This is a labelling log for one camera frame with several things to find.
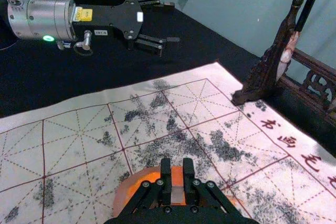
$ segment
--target yellow label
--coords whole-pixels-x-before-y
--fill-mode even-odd
[[[80,14],[80,21],[92,21],[92,9],[82,9]]]

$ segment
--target robotic arm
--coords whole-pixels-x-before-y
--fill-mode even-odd
[[[55,41],[59,49],[73,47],[80,55],[91,55],[91,41],[106,36],[124,40],[130,50],[147,50],[159,56],[178,50],[179,38],[140,34],[144,9],[172,12],[174,3],[125,0],[118,6],[76,6],[73,0],[7,1],[9,24],[19,39]]]

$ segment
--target metal bolt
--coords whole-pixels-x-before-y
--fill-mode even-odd
[[[171,207],[164,207],[164,208],[163,208],[163,211],[164,211],[166,214],[169,214],[169,213],[172,211],[172,208],[171,208]]]
[[[193,184],[194,184],[195,186],[198,186],[198,185],[200,184],[200,181],[199,181],[198,179],[195,179],[195,180],[193,181]]]
[[[147,182],[147,181],[143,182],[143,183],[142,183],[142,186],[143,186],[143,187],[149,187],[149,182]]]
[[[213,188],[213,187],[215,186],[215,184],[212,183],[212,182],[208,182],[208,183],[206,183],[206,184],[207,184],[207,186],[210,187],[210,188]]]
[[[195,206],[193,206],[193,207],[190,208],[190,211],[191,211],[192,213],[196,214],[196,213],[198,213],[198,208],[195,207]]]

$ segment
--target black table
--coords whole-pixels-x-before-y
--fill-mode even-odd
[[[180,55],[128,51],[121,41],[93,41],[94,55],[78,57],[44,41],[18,41],[0,51],[0,116],[41,108],[78,95],[125,86],[220,62],[243,81],[258,57],[179,11],[145,14],[143,34],[180,37]],[[266,102],[336,156],[336,128],[289,91]]]

